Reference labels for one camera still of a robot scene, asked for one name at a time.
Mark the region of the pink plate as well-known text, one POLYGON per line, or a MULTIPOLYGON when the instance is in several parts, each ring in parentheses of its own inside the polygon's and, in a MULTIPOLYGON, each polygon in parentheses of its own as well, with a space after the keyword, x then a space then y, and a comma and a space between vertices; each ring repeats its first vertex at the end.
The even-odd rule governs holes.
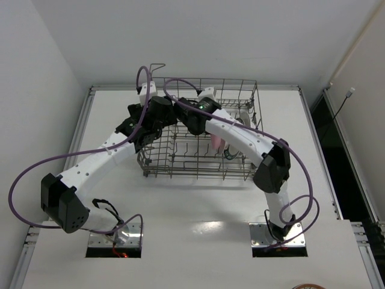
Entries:
POLYGON ((220 151, 226 142, 219 136, 211 134, 211 145, 214 150, 220 151))

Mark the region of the white plate blue patterned rim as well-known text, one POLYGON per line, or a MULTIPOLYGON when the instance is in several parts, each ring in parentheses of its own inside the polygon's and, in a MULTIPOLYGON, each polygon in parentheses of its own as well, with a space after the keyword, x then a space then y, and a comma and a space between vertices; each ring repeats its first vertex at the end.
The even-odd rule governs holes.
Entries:
POLYGON ((223 150, 223 156, 227 160, 234 160, 240 153, 240 150, 236 147, 228 144, 223 150))

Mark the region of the plain white plate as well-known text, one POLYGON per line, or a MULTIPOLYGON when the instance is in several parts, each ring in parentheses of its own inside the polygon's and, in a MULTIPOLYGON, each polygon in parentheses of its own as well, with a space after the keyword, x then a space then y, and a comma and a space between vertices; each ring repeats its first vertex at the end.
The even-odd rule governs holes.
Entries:
POLYGON ((246 113, 245 111, 243 112, 240 112, 239 113, 239 116, 236 118, 236 120, 245 125, 246 127, 251 127, 251 119, 250 119, 250 116, 248 113, 246 113))

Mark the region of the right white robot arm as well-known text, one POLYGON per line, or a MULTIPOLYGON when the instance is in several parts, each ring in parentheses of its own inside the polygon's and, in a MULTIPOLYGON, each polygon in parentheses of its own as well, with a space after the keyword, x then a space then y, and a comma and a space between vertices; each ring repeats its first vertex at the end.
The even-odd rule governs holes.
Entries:
POLYGON ((269 227, 273 238, 283 241, 292 227, 295 214, 289 204, 286 181, 291 160, 286 141, 268 140, 232 117, 209 97, 198 103, 181 98, 173 105, 176 117, 193 135, 207 132, 242 152, 256 166, 255 186, 265 193, 269 227))

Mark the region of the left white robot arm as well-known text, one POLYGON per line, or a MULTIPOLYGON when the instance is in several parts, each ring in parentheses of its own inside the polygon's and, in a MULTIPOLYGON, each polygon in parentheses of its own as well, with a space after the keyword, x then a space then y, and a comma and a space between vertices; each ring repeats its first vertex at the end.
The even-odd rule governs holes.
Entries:
POLYGON ((116 127, 99 151, 58 176, 47 174, 41 181, 41 207, 68 234, 86 229, 109 234, 123 223, 115 208, 101 208, 98 199, 85 202, 92 188, 123 160, 160 138, 162 129, 177 122, 167 97, 154 96, 138 126, 140 105, 130 105, 132 116, 116 127))

